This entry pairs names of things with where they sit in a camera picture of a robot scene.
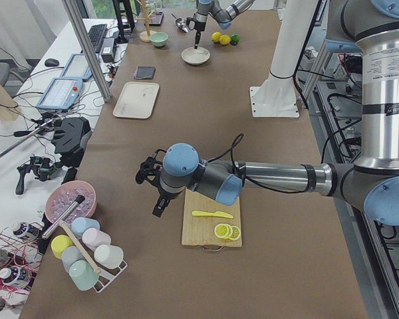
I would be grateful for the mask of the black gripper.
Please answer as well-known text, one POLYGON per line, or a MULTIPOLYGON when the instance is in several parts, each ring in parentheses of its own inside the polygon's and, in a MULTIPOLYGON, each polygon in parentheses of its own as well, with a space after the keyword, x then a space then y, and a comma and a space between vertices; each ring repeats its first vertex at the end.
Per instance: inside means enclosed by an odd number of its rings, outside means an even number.
POLYGON ((198 49, 200 43, 200 32, 205 30, 207 22, 207 13, 196 12, 192 17, 186 18, 186 25, 189 30, 196 31, 194 49, 198 49))
MULTIPOLYGON (((137 184, 142 184, 147 181, 155 188, 159 188, 162 162, 157 160, 156 157, 160 152, 166 153, 166 150, 156 150, 151 156, 147 157, 146 160, 140 164, 140 169, 135 176, 135 181, 137 184)), ((169 197, 160 196, 154 206, 152 214, 156 217, 161 217, 169 203, 169 197)))

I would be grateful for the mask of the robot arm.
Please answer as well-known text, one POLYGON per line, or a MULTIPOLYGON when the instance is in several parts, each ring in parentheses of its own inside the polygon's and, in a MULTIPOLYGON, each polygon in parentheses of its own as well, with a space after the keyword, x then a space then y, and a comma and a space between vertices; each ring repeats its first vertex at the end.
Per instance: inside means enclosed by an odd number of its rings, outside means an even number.
POLYGON ((232 205, 242 187, 279 193, 317 192, 342 199, 367 217, 399 225, 399 1, 333 1, 327 47, 362 52, 361 154, 352 164, 279 165, 201 159, 193 146, 172 145, 162 161, 150 156, 136 174, 159 192, 160 216, 183 190, 232 205))
POLYGON ((198 49, 201 40, 201 33, 205 31, 207 18, 212 17, 222 29, 230 27, 232 20, 252 6, 254 0, 234 1, 226 9, 223 9, 219 1, 199 0, 196 1, 196 12, 192 17, 186 18, 186 25, 189 30, 196 32, 194 49, 198 49))

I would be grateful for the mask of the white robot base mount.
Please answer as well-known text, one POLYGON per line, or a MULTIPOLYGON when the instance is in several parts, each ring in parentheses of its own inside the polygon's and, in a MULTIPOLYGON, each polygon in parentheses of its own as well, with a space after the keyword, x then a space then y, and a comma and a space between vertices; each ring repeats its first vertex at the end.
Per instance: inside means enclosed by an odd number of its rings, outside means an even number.
POLYGON ((319 1, 287 1, 269 76, 261 86, 250 88, 254 117, 299 117, 295 72, 319 7, 319 1))

